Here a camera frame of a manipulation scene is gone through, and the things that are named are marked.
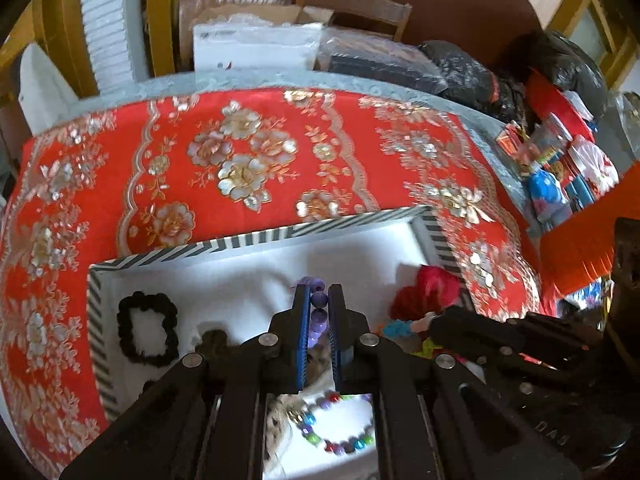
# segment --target black and white striped border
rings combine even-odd
[[[107,355],[104,344],[99,271],[111,272],[115,270],[130,269],[131,267],[143,267],[153,263],[177,260],[178,258],[191,258],[192,256],[199,256],[206,253],[217,253],[227,249],[237,249],[240,247],[265,244],[278,240],[287,240],[289,238],[319,234],[332,230],[417,217],[422,219],[424,226],[429,232],[435,252],[440,259],[442,267],[457,276],[460,280],[462,285],[462,305],[469,310],[475,311],[471,295],[469,294],[468,288],[466,288],[465,280],[463,279],[460,268],[456,263],[456,258],[447,244],[444,232],[438,224],[438,219],[431,209],[425,205],[362,213],[322,220],[319,222],[308,222],[294,226],[254,231],[252,233],[227,236],[180,247],[159,249],[149,253],[134,254],[133,256],[116,258],[100,264],[91,265],[89,267],[87,283],[87,337],[89,340],[95,383],[100,395],[100,402],[104,407],[107,419],[113,422],[120,415],[120,412],[118,410],[118,402],[113,391],[113,385],[110,380],[110,372],[107,364]]]

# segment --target blue bead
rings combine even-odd
[[[311,304],[316,308],[324,308],[328,303],[329,297],[321,290],[317,290],[311,295]]]
[[[312,292],[316,290],[324,290],[324,282],[320,278],[314,278],[309,283],[309,287]]]

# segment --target clear plastic container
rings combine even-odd
[[[526,167],[537,162],[544,166],[556,153],[564,153],[574,140],[555,114],[549,114],[518,151],[518,161]]]

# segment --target metal screw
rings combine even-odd
[[[377,346],[380,343],[380,338],[375,334],[362,334],[360,336],[360,343],[363,346]]]
[[[436,364],[445,370],[451,370],[456,365],[456,360],[452,355],[440,354],[436,357]]]
[[[262,346],[274,346],[278,342],[278,336],[271,332],[265,332],[258,338]]]
[[[520,383],[520,393],[531,395],[533,393],[533,385],[531,383]]]
[[[196,352],[187,354],[182,358],[182,364],[187,368],[197,368],[202,364],[203,361],[204,358],[202,357],[202,355]]]

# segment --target orange object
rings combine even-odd
[[[595,142],[591,130],[562,92],[534,69],[531,69],[527,81],[527,103],[541,120],[555,114],[574,139],[582,136],[589,142]]]
[[[562,296],[611,272],[613,230],[619,217],[640,219],[640,162],[595,204],[574,214],[540,241],[545,287]]]

